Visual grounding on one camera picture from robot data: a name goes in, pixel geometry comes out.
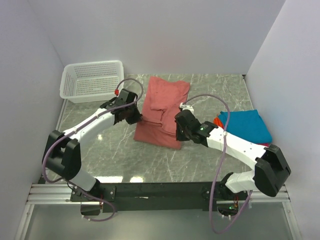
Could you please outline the salmon pink t shirt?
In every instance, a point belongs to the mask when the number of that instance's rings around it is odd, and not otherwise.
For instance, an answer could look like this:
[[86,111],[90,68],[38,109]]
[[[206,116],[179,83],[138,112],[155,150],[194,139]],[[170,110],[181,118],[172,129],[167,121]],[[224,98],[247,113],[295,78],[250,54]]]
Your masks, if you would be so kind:
[[179,150],[175,115],[180,112],[180,103],[187,100],[189,90],[190,83],[183,80],[169,82],[151,76],[142,106],[142,121],[136,124],[133,139]]

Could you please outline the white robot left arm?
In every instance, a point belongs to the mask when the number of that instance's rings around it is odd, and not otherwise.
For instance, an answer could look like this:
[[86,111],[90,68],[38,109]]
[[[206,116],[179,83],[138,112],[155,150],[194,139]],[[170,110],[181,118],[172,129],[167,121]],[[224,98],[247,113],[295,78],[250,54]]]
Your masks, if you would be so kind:
[[88,201],[96,200],[101,194],[100,181],[83,170],[81,146],[123,120],[129,125],[138,123],[142,119],[137,107],[140,98],[136,93],[122,89],[116,93],[116,97],[103,103],[76,126],[64,132],[52,131],[42,160],[43,178],[48,183],[54,183],[46,175],[46,169],[49,169],[82,189],[82,195]]

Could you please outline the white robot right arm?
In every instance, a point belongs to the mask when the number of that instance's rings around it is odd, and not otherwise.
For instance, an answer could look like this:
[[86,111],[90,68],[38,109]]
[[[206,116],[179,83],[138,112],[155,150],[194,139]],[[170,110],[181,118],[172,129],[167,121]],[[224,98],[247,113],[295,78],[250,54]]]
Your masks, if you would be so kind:
[[275,197],[291,174],[281,149],[274,144],[266,147],[251,143],[225,132],[212,122],[200,123],[188,109],[180,111],[174,118],[177,141],[193,141],[220,150],[223,155],[230,155],[250,168],[242,173],[231,172],[217,184],[215,191],[226,200],[242,191],[253,190]]

